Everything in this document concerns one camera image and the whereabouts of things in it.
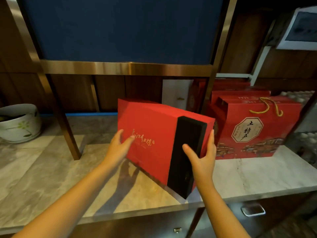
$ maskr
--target yellow cord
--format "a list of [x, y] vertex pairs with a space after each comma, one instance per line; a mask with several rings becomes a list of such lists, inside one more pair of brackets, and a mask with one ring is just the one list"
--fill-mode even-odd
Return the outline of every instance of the yellow cord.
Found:
[[276, 115], [279, 116], [279, 117], [283, 116], [283, 111], [282, 111], [282, 110], [281, 110], [280, 112], [278, 111], [277, 103], [276, 103], [274, 100], [272, 100], [272, 99], [270, 99], [270, 98], [267, 98], [267, 97], [261, 97], [260, 100], [261, 100], [263, 103], [265, 103], [265, 105], [266, 105], [266, 110], [261, 111], [261, 112], [255, 112], [255, 111], [250, 110], [251, 113], [254, 113], [254, 114], [263, 114], [263, 113], [266, 113], [266, 112], [270, 109], [270, 106], [269, 106], [269, 104], [267, 103], [267, 101], [265, 101], [265, 100], [269, 100], [269, 101], [271, 101], [272, 103], [274, 103], [274, 106], [275, 106], [275, 109], [276, 109]]

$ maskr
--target hand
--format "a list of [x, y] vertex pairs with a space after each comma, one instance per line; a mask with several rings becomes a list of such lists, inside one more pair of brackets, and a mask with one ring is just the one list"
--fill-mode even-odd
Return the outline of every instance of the hand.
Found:
[[112, 138], [105, 159], [102, 164], [105, 164], [111, 169], [116, 168], [121, 160], [126, 156], [131, 144], [133, 143], [135, 136], [130, 136], [121, 144], [121, 134], [123, 129], [119, 130]]
[[212, 173], [215, 167], [217, 151], [214, 144], [214, 138], [214, 130], [212, 130], [208, 140], [206, 156], [201, 159], [198, 158], [196, 153], [188, 146], [188, 144], [183, 144], [183, 150], [192, 164], [194, 179], [199, 191], [201, 191], [202, 188], [210, 187], [211, 185], [214, 187]]

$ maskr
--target gold horizontal bar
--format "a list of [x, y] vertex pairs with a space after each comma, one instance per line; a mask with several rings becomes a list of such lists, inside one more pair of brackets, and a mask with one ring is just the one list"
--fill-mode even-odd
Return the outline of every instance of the gold horizontal bar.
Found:
[[41, 60], [46, 74], [209, 77], [212, 65]]

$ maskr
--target white pot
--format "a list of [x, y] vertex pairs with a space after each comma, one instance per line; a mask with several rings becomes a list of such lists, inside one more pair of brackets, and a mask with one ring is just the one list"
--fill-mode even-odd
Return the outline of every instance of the white pot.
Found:
[[10, 143], [22, 143], [36, 138], [41, 133], [42, 121], [33, 104], [15, 104], [0, 108], [0, 115], [24, 116], [0, 122], [0, 137]]

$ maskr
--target white marble surface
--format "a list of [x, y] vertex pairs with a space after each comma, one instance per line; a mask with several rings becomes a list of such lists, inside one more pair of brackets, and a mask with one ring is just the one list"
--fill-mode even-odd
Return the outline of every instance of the white marble surface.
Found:
[[[116, 130], [116, 119], [108, 119], [81, 117], [78, 124], [70, 120], [78, 146], [85, 147], [77, 161], [72, 159], [63, 136], [41, 136], [18, 147], [0, 142], [0, 235], [20, 230], [103, 160]], [[98, 125], [100, 120], [102, 124], [92, 131], [82, 124]], [[317, 190], [317, 170], [285, 146], [273, 157], [217, 160], [213, 179], [226, 202]], [[197, 189], [184, 200], [124, 160], [80, 223], [203, 205]]]

